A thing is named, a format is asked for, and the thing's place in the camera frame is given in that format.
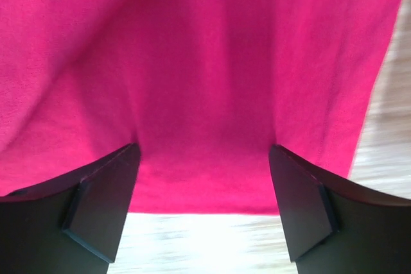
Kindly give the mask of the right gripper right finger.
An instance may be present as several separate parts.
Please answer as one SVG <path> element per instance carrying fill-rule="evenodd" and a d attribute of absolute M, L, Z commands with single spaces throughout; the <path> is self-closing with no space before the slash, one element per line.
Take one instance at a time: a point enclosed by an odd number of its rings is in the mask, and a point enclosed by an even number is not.
<path fill-rule="evenodd" d="M 356 184 L 279 145 L 269 163 L 299 273 L 410 272 L 410 200 Z"/>

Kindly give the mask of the magenta t shirt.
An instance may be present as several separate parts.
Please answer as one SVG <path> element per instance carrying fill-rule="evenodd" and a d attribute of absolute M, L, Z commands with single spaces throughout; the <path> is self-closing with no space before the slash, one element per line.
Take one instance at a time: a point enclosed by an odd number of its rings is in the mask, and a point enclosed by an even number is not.
<path fill-rule="evenodd" d="M 132 211 L 273 214 L 273 144 L 349 174 L 400 2 L 1 0 L 1 193 L 136 142 Z"/>

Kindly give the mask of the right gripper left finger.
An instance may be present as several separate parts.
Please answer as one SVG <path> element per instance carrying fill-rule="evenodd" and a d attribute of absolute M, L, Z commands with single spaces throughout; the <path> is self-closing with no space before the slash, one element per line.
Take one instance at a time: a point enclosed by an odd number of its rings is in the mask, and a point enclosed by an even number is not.
<path fill-rule="evenodd" d="M 118 252 L 141 159 L 122 148 L 1 198 L 1 272 L 106 273 Z"/>

